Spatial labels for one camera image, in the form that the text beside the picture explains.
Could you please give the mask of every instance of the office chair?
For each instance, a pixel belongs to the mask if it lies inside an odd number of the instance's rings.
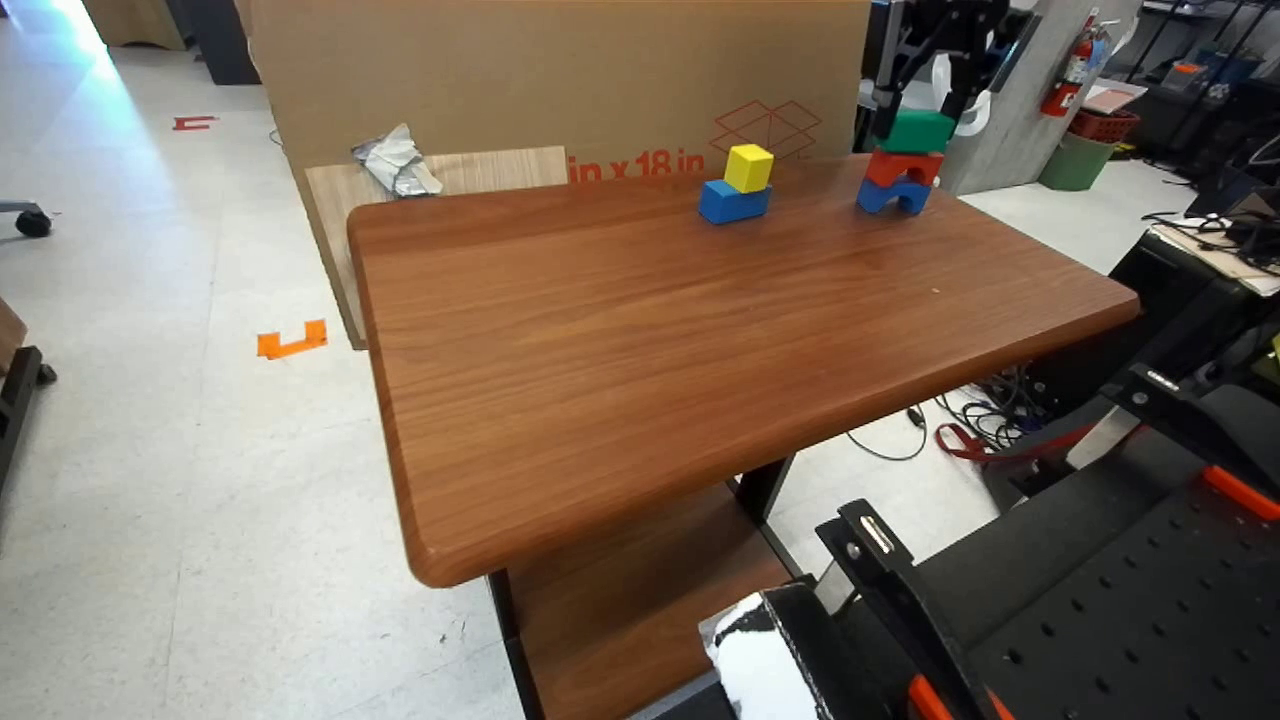
[[[28,204],[28,201],[0,201],[0,216],[18,216],[18,234],[25,234],[25,237],[54,234],[54,219],[44,216],[44,209]]]

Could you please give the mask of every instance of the green bin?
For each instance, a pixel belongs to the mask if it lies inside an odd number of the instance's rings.
[[[1108,162],[1113,162],[1113,143],[1098,143],[1089,138],[1069,131],[1049,158],[1042,185],[1060,193],[1089,193]]]

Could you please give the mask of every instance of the yellow block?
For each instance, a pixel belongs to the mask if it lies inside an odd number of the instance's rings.
[[[726,163],[726,185],[735,193],[763,193],[771,172],[771,154],[762,143],[733,143]]]

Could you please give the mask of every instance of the toy block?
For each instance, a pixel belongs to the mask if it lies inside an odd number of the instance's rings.
[[[883,187],[863,181],[863,187],[855,187],[855,209],[868,216],[879,216],[888,204],[896,204],[901,211],[919,216],[927,195],[933,195],[933,185],[896,181]]]
[[[771,178],[771,154],[762,143],[733,143],[726,163],[726,185],[735,193],[763,193]]]
[[[868,216],[879,216],[894,204],[894,187],[879,187],[872,181],[863,181],[863,187],[855,187],[855,209]]]
[[[767,211],[767,193],[735,193],[726,181],[709,181],[701,195],[701,216],[709,224],[739,224]]]
[[[952,115],[906,108],[906,114],[896,114],[894,131],[879,143],[879,154],[894,154],[894,158],[944,154],[952,131],[958,131]]]
[[[944,158],[896,158],[872,154],[868,181],[894,187],[896,181],[933,185],[944,172]]]
[[[896,209],[906,209],[907,216],[926,211],[927,193],[933,193],[933,185],[914,185],[914,181],[894,185]]]

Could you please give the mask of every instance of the table top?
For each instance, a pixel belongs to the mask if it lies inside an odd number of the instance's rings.
[[[695,181],[352,211],[407,566],[460,584],[1138,316],[937,193],[860,216],[863,162],[709,230]]]

